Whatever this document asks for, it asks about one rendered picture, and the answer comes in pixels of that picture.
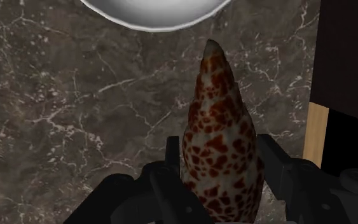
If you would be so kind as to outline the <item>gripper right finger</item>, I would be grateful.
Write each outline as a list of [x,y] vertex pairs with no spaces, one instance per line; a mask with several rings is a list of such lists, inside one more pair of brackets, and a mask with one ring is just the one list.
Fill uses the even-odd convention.
[[313,162],[290,157],[268,134],[257,136],[265,180],[286,203],[288,224],[358,224],[358,168],[338,177]]

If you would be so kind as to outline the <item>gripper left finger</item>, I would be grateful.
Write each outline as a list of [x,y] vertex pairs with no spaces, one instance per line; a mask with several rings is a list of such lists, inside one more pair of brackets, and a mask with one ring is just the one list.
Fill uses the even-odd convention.
[[214,224],[180,179],[179,144],[169,136],[164,160],[146,164],[137,179],[105,177],[63,224]]

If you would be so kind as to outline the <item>red spotted cone seashell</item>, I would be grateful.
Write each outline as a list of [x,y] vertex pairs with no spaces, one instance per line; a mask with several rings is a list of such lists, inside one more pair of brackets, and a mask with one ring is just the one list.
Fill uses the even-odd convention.
[[230,63],[208,39],[182,139],[182,182],[216,223],[254,224],[265,163]]

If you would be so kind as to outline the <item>dark wooden cabinet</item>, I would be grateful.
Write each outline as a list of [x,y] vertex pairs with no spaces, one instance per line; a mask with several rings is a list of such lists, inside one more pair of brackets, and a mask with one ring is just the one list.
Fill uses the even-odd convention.
[[321,0],[303,158],[358,168],[358,0]]

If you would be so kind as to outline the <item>white bowl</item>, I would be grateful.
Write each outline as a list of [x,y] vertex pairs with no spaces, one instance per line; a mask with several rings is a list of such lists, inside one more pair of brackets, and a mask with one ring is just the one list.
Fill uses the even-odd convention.
[[135,31],[172,32],[194,26],[231,0],[80,0],[109,21]]

